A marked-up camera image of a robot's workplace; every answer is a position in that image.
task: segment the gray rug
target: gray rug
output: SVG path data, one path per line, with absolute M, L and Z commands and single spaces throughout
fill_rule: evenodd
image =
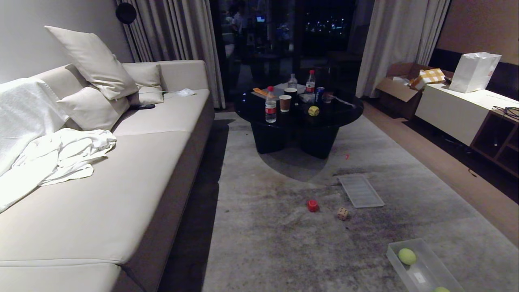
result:
M 217 119 L 229 133 L 203 291 L 406 291 L 385 253 L 418 237 L 465 291 L 518 291 L 517 248 L 366 118 L 341 128 L 327 160 L 297 147 L 259 155 L 249 123 Z M 384 207 L 349 202 L 337 176 L 359 173 Z

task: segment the white blanket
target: white blanket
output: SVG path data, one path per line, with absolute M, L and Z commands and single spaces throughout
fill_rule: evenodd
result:
M 104 157 L 116 141 L 110 131 L 68 128 L 33 140 L 0 176 L 0 213 L 38 185 L 91 176 L 90 163 Z
M 22 78 L 0 84 L 0 176 L 32 140 L 59 130 L 68 116 L 43 81 Z

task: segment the white paper bag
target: white paper bag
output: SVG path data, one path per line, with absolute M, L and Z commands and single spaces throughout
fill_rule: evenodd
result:
M 485 89 L 499 59 L 501 55 L 487 52 L 462 55 L 449 89 L 462 93 Z

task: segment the wooden dice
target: wooden dice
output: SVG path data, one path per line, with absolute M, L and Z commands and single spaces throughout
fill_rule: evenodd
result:
M 348 210 L 346 210 L 346 208 L 339 208 L 339 211 L 337 211 L 337 218 L 339 218 L 342 221 L 346 221 L 347 217 L 348 217 Z

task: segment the yellow ball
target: yellow ball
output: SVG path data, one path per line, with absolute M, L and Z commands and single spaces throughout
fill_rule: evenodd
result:
M 311 115 L 311 116 L 316 116 L 319 114 L 319 108 L 316 107 L 315 105 L 311 106 L 309 109 L 308 109 L 308 114 Z
M 408 264 L 409 266 L 416 262 L 416 254 L 408 248 L 400 249 L 398 258 L 402 263 Z

